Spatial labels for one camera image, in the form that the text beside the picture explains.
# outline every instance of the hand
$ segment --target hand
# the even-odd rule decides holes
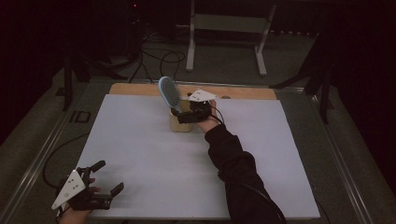
[[[211,100],[209,102],[212,106],[212,116],[218,117],[216,114],[216,101]],[[219,125],[219,121],[211,116],[204,121],[196,123],[198,127],[202,130],[203,133],[209,132],[209,130],[213,129],[214,127]]]
[[[90,183],[95,181],[94,178],[90,178]],[[92,192],[99,192],[101,189],[97,187],[90,187]],[[83,224],[87,219],[87,216],[92,212],[92,210],[86,211],[75,211],[69,204],[66,205],[64,213],[62,214],[60,224]]]

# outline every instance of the metal stand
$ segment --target metal stand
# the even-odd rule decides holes
[[[269,86],[270,89],[283,89],[290,84],[297,82],[303,78],[310,77],[308,83],[304,87],[307,95],[315,95],[321,86],[320,109],[319,114],[323,122],[328,124],[327,107],[329,103],[329,90],[331,81],[331,67],[313,67],[306,72],[300,72],[297,76],[291,77],[279,84]]]
[[[195,0],[191,0],[190,44],[189,52],[187,54],[186,70],[189,72],[193,70],[195,54],[195,29],[236,31],[262,34],[262,41],[254,48],[254,52],[256,54],[257,64],[259,66],[259,74],[260,76],[265,77],[267,75],[267,71],[265,69],[264,59],[262,57],[262,49],[264,48],[265,40],[270,31],[275,10],[276,6],[271,6],[271,10],[266,19],[195,14]]]
[[[84,53],[77,52],[69,47],[65,50],[64,55],[64,111],[67,110],[73,101],[73,72],[75,73],[78,81],[88,82],[91,79],[91,75],[87,66],[93,67],[103,72],[105,75],[115,79],[127,79],[127,77],[122,77],[101,65],[99,62],[92,60]]]

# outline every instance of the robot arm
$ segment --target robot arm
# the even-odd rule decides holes
[[[123,183],[118,184],[109,194],[96,194],[90,191],[90,174],[96,172],[106,165],[105,161],[99,161],[95,165],[86,168],[77,168],[67,177],[62,180],[59,189],[57,190],[57,198],[52,205],[52,209],[68,202],[73,210],[108,210],[111,201],[124,188]]]

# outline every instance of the black sleeve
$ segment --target black sleeve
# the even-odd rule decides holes
[[[286,223],[257,174],[254,157],[244,151],[236,135],[218,125],[205,135],[209,157],[225,182],[226,198],[233,223]]]

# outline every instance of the table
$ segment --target table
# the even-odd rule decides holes
[[[179,87],[183,93],[197,89],[197,86]],[[228,129],[237,134],[245,150],[255,156],[258,173],[285,217],[319,217],[304,167],[274,92],[237,87],[200,88],[220,97],[225,92],[233,98],[218,99],[219,109]],[[125,189],[115,198],[110,210],[94,211],[92,216],[229,218],[223,183],[207,156],[204,135],[197,129],[190,133],[170,131],[169,108],[158,96],[157,86],[115,84],[109,93],[78,166],[105,160],[107,165],[97,172],[96,184],[107,191],[123,181]]]

